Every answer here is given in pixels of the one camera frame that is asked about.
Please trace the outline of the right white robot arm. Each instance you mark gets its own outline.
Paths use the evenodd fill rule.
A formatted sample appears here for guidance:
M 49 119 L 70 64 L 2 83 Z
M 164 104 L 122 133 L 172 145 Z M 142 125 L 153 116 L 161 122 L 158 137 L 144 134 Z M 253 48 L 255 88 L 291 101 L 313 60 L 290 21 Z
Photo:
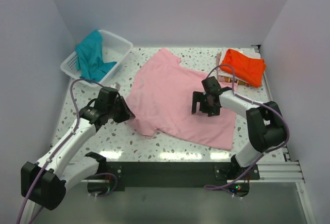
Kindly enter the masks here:
M 287 143 L 289 128 L 277 103 L 243 97 L 233 87 L 221 87 L 215 77 L 204 79 L 202 85 L 203 92 L 192 94 L 192 114 L 199 105 L 199 111 L 209 117 L 218 116 L 221 108 L 226 108 L 246 120 L 249 143 L 231 157 L 229 168 L 221 171 L 226 179 L 243 178 L 266 153 Z

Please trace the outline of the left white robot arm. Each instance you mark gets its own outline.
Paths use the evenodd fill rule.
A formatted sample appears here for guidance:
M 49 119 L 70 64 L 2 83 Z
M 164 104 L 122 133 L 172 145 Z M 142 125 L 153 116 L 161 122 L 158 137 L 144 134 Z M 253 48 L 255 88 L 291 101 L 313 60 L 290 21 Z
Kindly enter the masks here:
M 83 144 L 112 119 L 116 123 L 135 118 L 124 98 L 119 94 L 119 85 L 102 87 L 97 98 L 78 112 L 64 137 L 35 163 L 26 162 L 21 168 L 21 195 L 28 200 L 54 210 L 62 202 L 69 184 L 74 179 L 86 177 L 82 173 L 88 166 L 81 165 L 71 178 L 64 172 Z

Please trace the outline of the pink t-shirt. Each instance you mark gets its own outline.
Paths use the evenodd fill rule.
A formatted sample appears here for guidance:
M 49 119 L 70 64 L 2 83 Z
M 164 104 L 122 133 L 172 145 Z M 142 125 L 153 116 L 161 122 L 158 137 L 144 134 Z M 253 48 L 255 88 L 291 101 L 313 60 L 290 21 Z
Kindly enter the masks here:
M 236 114 L 226 108 L 209 117 L 191 113 L 193 92 L 203 90 L 206 73 L 180 66 L 181 59 L 165 48 L 136 73 L 126 99 L 135 118 L 128 124 L 143 136 L 162 131 L 173 137 L 230 151 Z

